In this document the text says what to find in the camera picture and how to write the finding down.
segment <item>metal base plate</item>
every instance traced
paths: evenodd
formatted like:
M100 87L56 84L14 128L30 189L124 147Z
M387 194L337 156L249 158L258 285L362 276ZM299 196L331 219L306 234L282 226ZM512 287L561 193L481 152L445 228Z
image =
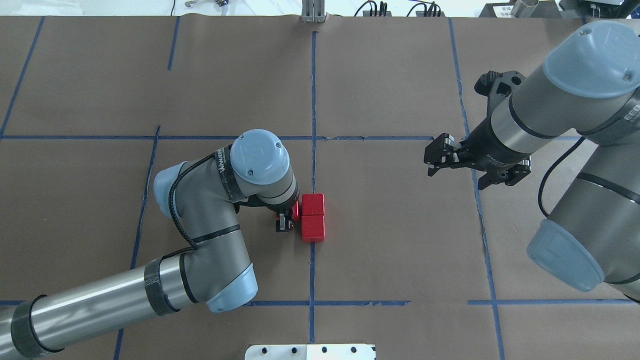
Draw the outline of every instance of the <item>metal base plate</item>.
M331 359L375 360L376 346L368 344L252 345L244 360Z

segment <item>vertical blue line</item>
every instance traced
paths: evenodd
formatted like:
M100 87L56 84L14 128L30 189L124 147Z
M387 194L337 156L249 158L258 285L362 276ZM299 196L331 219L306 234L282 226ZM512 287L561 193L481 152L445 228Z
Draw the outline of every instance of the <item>vertical blue line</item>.
M173 42L171 44L171 54L169 55L169 65L167 65L166 69L171 71L171 67L173 66L173 53L175 52L175 43L178 41L178 28L180 27L180 17L175 17L175 28L173 29Z
M158 139L160 136L160 126L156 129L156 136L154 137L154 146L151 149L151 159L149 160L149 168L147 169L147 183L145 184L145 192L142 196L142 206L140 207L140 217L138 218L138 229L136 230L136 241L133 243L133 254L131 255L131 264L129 269L136 267L136 260L138 259L138 249L140 247L140 236L142 235L142 219L145 216L145 210L147 208L147 199L149 195L149 182L151 180L151 171L154 168L154 162L156 161L156 149L158 146ZM113 360L120 359L120 347L122 346L122 337L124 335L124 329L118 330L118 339L116 340L116 349L113 352Z
M312 130L312 166L311 191L316 192L316 35L311 34L311 130ZM309 255L309 343L316 342L316 243L311 243Z
M131 265L129 265L130 270L136 267L136 260L138 259L138 248L140 247L140 237L142 235L142 219L145 216L145 210L147 208L147 199L149 196L149 182L151 181L151 171L154 168L154 162L156 160L156 149L158 146L159 135L160 135L160 126L158 126L156 129L154 146L151 150L151 160L149 160L149 168L147 169L147 183L145 185L145 193L142 196L142 207L140 208L140 217L138 218L138 230L136 231L136 241L133 243L133 254L131 255Z
M465 121L465 133L469 136L469 123L467 119L467 111L465 104L462 101L462 79L460 77L460 65L458 64L458 50L456 49L456 37L453 30L453 20L449 18L449 34L451 35L451 48L453 50L453 62L456 66L456 77L458 78L458 94L460 95L460 109L462 110L462 117ZM478 216L480 218L480 227L482 230L482 241L484 246L484 264L486 267L487 279L489 280L489 292L491 293L491 308L493 310L493 324L495 326L495 337L498 343L498 353L500 360L504 360L504 346L502 344L502 329L500 328L500 316L498 314L498 303L495 298L495 286L493 283L493 271L491 268L491 257L489 256L489 245L486 237L486 228L484 226L484 213L482 209L482 202L480 200L480 190L477 185L477 175L475 170L471 170L471 176L474 183L474 195L476 196L476 207Z
M449 34L451 36L451 49L453 50L453 63L456 66L456 78L458 79L458 96L460 97L460 108L462 108L462 117L465 119L465 134L469 136L469 123L467 122L467 110L465 103L462 102L462 78L460 76L460 66L458 65L458 50L456 49L456 37L453 33L453 19L449 17Z
M33 36L33 41L31 43L31 47L29 48L29 53L27 54L27 60L24 61L24 65L22 66L22 72L20 72L20 77L18 78L18 83L15 85L15 90L13 90L13 96L11 96L11 102L9 102L9 108L6 110L6 115L4 116L2 127L0 127L0 139L2 139L4 135L4 130L6 129L7 123L9 123L9 117L11 117L11 111L13 110L13 104L15 103L15 98L18 97L18 91L20 91L20 86L22 85L24 74L27 72L29 61L31 61L31 55L33 55L33 49L35 49L36 47L36 43L38 42L38 37L40 36L40 30L42 30L42 24L44 24L44 16L40 17L40 23L38 25L38 29L36 30L36 34Z

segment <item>blue plastic cover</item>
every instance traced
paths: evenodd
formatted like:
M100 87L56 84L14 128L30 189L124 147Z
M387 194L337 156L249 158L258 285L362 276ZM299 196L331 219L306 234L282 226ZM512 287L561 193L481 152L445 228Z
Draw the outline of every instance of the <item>blue plastic cover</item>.
M640 86L640 39L619 22L594 21L552 50L542 68L549 81L571 94L620 96Z
M252 184L268 185L283 178L289 169L289 153L270 131L253 129L231 146L231 167Z
M171 218L171 214L169 213L169 189L176 178L178 178L178 175L180 175L180 169L185 162L186 161L183 161L178 165L160 171L154 179L154 196L156 197L156 202L160 206L160 211L168 218ZM173 194L173 208L175 209L175 193Z
M604 281L602 268L564 227L544 219L527 247L534 263L580 291L591 291Z
M251 301L257 292L258 283L251 263L227 287L207 300L207 306L213 313L233 310Z

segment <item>light blue cap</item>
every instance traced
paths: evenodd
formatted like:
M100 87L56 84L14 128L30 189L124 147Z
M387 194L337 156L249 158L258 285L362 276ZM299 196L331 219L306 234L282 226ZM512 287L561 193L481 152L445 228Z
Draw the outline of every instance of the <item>light blue cap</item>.
M251 263L222 291L207 300L207 306L213 313L233 310L251 301L257 292L258 283Z
M544 219L527 246L534 263L580 291L591 291L604 281L602 268L564 227Z
M604 99L640 86L640 39L619 22L581 26L542 64L555 86L574 95Z
M171 213L169 213L169 189L176 178L178 178L178 175L180 175L180 169L185 162L186 161L183 161L178 165L160 171L154 179L154 196L156 197L156 202L160 206L160 211L168 218L171 218ZM173 209L175 210L175 214L178 215L178 210L175 208L175 192L173 193Z
M289 153L272 132L253 129L240 135L231 146L231 167L256 185L273 184L289 169Z

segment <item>red cube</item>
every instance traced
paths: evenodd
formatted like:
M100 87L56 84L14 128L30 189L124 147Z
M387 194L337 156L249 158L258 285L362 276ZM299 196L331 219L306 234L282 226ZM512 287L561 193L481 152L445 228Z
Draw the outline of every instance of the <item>red cube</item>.
M324 241L324 215L302 216L302 241L307 243Z
M324 215L324 194L302 194L302 215Z

